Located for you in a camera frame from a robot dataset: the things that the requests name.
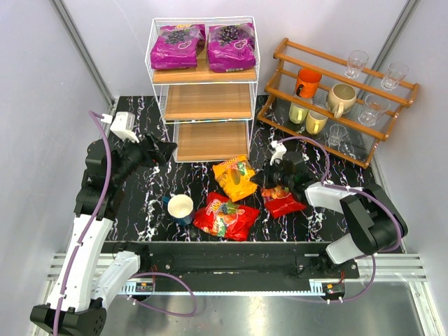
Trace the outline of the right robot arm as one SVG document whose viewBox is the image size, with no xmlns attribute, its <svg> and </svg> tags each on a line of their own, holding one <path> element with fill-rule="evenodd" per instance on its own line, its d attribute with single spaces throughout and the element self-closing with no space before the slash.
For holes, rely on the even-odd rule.
<svg viewBox="0 0 448 336">
<path fill-rule="evenodd" d="M 403 217 L 380 185 L 354 188 L 317 181 L 296 152 L 266 161 L 251 181 L 262 188 L 284 187 L 303 205 L 344 215 L 349 233 L 325 248 L 326 258 L 334 265 L 394 251 L 408 233 Z"/>
</svg>

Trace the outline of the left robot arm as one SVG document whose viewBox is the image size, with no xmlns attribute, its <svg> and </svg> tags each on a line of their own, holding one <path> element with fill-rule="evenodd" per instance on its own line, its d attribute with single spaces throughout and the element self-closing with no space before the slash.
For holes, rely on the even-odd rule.
<svg viewBox="0 0 448 336">
<path fill-rule="evenodd" d="M 162 276 L 147 245 L 126 242 L 108 269 L 94 278 L 124 197 L 122 184 L 140 167 L 167 164 L 176 148 L 176 143 L 153 134 L 126 139 L 117 149 L 110 147 L 107 138 L 88 146 L 66 258 L 46 302 L 32 308 L 32 323 L 50 335 L 100 335 L 109 305 L 131 278 Z"/>
</svg>

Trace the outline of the yellow orange candy bag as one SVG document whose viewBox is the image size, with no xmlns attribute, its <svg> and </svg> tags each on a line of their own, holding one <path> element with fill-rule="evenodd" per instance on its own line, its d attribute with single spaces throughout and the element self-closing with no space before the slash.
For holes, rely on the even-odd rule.
<svg viewBox="0 0 448 336">
<path fill-rule="evenodd" d="M 245 155 L 239 155 L 212 167 L 214 177 L 232 202 L 238 202 L 256 192 L 251 182 L 255 171 Z"/>
</svg>

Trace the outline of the purple grape candy bag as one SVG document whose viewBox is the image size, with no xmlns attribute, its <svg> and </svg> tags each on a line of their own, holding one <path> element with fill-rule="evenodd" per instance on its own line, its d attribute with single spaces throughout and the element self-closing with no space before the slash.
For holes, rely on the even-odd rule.
<svg viewBox="0 0 448 336">
<path fill-rule="evenodd" d="M 154 70 L 189 69 L 197 67 L 197 56 L 205 47 L 204 24 L 167 25 L 159 29 L 150 51 Z"/>
</svg>

